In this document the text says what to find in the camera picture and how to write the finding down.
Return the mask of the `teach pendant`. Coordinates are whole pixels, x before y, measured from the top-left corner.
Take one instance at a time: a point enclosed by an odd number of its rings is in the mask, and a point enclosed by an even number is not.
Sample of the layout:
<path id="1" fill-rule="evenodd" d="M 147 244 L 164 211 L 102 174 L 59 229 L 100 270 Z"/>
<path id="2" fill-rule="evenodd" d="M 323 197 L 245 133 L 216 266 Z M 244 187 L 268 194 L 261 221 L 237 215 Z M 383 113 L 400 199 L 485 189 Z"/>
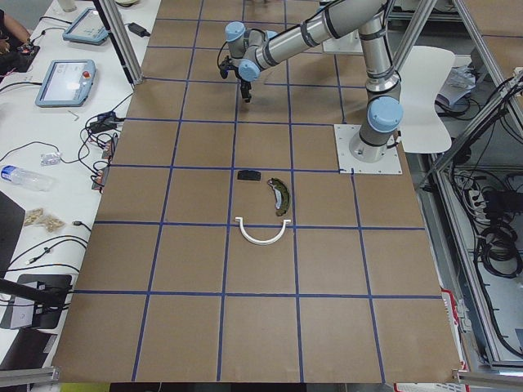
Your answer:
<path id="1" fill-rule="evenodd" d="M 89 96 L 95 76 L 93 60 L 53 60 L 35 104 L 41 108 L 80 107 Z"/>
<path id="2" fill-rule="evenodd" d="M 96 8 L 86 8 L 63 32 L 62 38 L 68 42 L 99 46 L 108 38 Z"/>

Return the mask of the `white curved plastic bracket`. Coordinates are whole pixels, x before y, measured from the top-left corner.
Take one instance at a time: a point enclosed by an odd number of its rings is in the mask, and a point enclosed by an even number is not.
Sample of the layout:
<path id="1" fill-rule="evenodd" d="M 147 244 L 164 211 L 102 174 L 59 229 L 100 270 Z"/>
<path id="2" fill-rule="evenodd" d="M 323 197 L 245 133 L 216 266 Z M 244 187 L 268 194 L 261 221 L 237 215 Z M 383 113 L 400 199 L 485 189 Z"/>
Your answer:
<path id="1" fill-rule="evenodd" d="M 270 246 L 277 243 L 286 233 L 287 228 L 293 223 L 290 219 L 282 220 L 279 229 L 271 232 L 264 232 L 262 228 L 250 230 L 244 222 L 242 216 L 237 216 L 234 221 L 238 224 L 241 236 L 249 243 L 257 246 Z"/>

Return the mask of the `far teach pendant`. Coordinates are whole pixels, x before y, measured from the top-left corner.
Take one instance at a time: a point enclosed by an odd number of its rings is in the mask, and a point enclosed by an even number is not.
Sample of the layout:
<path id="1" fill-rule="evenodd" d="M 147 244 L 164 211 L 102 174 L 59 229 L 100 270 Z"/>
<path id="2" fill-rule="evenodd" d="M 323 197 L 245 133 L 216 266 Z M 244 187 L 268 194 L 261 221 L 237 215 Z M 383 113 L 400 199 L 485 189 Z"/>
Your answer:
<path id="1" fill-rule="evenodd" d="M 99 46 L 108 38 L 96 8 L 86 8 L 63 32 L 62 38 L 68 42 Z"/>

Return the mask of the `white plastic chair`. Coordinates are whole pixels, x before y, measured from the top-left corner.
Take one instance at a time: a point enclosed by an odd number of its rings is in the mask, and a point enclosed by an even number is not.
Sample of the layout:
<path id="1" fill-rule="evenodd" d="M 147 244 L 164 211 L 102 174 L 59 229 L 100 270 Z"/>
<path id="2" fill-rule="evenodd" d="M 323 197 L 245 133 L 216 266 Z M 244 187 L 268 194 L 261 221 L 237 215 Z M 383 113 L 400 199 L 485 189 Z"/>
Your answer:
<path id="1" fill-rule="evenodd" d="M 454 59 L 453 52 L 438 47 L 411 49 L 400 71 L 400 103 L 404 116 L 399 131 L 406 153 L 438 154 L 450 148 L 451 137 L 436 113 L 435 101 Z"/>

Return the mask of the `black brake pad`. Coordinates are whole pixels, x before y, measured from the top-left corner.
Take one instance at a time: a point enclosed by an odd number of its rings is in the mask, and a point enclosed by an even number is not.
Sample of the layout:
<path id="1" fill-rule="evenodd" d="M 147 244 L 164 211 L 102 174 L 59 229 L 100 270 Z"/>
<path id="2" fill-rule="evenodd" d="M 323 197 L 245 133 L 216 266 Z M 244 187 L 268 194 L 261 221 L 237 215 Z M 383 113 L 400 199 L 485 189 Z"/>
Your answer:
<path id="1" fill-rule="evenodd" d="M 239 170 L 237 173 L 238 180 L 260 181 L 261 178 L 262 174 L 255 170 Z"/>

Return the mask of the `clear plastic water bottle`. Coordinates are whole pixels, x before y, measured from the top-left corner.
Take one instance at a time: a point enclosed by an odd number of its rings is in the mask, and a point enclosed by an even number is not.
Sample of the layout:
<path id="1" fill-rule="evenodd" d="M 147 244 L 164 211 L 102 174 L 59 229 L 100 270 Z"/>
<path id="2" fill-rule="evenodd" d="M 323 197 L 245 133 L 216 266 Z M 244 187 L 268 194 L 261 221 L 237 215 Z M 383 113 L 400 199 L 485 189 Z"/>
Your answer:
<path id="1" fill-rule="evenodd" d="M 13 185 L 33 191 L 49 191 L 55 180 L 35 171 L 28 171 L 13 165 L 1 166 L 1 178 Z"/>

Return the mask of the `bag of wooden pieces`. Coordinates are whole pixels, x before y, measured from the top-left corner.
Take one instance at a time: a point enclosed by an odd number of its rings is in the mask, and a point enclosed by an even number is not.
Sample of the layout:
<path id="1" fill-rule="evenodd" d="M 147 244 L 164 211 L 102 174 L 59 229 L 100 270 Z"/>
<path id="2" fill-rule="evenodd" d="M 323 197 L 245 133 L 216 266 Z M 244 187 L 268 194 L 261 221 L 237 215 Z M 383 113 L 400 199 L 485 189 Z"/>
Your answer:
<path id="1" fill-rule="evenodd" d="M 25 213 L 23 226 L 38 226 L 43 227 L 48 233 L 53 233 L 61 230 L 65 223 L 58 217 L 45 212 L 42 208 L 36 208 Z"/>

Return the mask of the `near teach pendant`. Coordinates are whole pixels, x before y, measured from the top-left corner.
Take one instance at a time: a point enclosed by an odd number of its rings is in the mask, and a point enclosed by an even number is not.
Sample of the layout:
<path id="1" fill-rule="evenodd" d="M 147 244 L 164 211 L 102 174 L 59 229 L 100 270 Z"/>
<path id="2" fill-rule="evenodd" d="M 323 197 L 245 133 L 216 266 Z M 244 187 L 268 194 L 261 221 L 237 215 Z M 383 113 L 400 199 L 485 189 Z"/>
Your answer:
<path id="1" fill-rule="evenodd" d="M 35 104 L 41 108 L 80 107 L 89 96 L 95 76 L 93 60 L 53 60 Z"/>

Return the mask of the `black power adapter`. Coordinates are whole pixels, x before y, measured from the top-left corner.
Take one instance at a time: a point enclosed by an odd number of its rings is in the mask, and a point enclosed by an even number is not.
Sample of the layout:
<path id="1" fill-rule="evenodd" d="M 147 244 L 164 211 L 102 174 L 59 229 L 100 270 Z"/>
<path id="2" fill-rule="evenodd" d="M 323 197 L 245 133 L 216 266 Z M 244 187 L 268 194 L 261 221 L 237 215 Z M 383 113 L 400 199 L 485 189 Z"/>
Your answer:
<path id="1" fill-rule="evenodd" d="M 127 25 L 128 29 L 130 32 L 134 33 L 135 35 L 143 38 L 143 37 L 149 37 L 150 36 L 150 32 L 144 28 L 143 26 L 137 24 L 137 23 L 130 23 Z"/>

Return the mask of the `aluminium frame post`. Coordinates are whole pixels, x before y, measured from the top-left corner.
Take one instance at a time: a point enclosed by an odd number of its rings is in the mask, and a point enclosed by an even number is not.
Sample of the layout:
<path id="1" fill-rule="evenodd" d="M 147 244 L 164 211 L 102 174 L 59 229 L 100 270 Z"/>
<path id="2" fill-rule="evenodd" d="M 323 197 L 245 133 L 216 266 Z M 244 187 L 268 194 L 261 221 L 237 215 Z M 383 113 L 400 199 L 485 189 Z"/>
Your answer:
<path id="1" fill-rule="evenodd" d="M 109 35 L 128 82 L 132 86 L 141 84 L 143 73 L 116 3 L 110 0 L 93 0 L 93 4 Z"/>

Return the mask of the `green brake shoe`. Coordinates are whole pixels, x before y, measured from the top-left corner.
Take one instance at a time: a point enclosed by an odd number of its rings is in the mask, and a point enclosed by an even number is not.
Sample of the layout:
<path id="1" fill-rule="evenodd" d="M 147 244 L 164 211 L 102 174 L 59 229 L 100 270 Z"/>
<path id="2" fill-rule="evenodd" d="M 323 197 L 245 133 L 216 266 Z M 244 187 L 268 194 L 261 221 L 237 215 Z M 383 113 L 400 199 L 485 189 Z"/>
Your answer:
<path id="1" fill-rule="evenodd" d="M 271 177 L 267 184 L 272 188 L 275 195 L 275 214 L 284 216 L 290 208 L 290 192 L 287 185 L 278 178 Z"/>

